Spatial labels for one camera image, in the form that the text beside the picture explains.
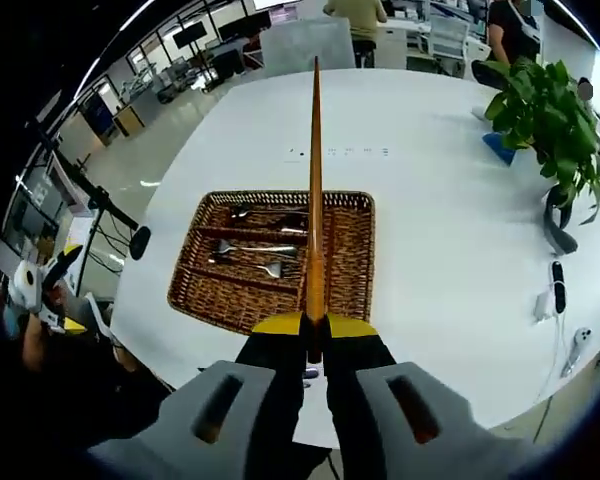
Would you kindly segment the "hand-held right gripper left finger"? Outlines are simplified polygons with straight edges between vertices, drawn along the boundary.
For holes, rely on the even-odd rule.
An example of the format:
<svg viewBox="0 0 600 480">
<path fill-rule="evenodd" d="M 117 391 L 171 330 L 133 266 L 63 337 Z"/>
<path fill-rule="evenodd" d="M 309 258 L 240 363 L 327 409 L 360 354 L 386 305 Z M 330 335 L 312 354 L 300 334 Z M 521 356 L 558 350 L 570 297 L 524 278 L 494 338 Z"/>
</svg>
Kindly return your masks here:
<svg viewBox="0 0 600 480">
<path fill-rule="evenodd" d="M 171 393 L 153 424 L 90 448 L 100 477 L 275 477 L 303 403 L 308 338 L 303 313 L 260 322 L 235 360 L 213 363 Z"/>
</svg>

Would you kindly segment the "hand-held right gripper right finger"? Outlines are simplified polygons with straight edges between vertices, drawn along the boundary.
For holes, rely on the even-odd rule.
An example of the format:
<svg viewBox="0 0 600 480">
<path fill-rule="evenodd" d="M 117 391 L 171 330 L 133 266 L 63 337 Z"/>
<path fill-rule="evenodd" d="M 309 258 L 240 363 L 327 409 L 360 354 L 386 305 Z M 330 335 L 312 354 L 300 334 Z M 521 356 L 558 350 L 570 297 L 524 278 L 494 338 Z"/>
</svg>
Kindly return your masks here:
<svg viewBox="0 0 600 480">
<path fill-rule="evenodd" d="M 346 478 L 521 477 L 530 443 L 482 428 L 464 397 L 397 362 L 370 324 L 324 318 L 322 352 Z"/>
</svg>

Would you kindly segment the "person's left hand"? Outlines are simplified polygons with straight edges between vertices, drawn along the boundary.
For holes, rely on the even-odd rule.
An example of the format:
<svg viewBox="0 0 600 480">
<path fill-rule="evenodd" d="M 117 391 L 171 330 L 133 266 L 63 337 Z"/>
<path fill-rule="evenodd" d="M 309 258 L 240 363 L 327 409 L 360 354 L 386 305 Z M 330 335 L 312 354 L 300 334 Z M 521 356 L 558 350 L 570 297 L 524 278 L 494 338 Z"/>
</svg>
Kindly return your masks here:
<svg viewBox="0 0 600 480">
<path fill-rule="evenodd" d="M 42 291 L 42 303 L 58 318 L 65 314 L 66 291 L 62 282 L 56 282 L 52 287 Z"/>
</svg>

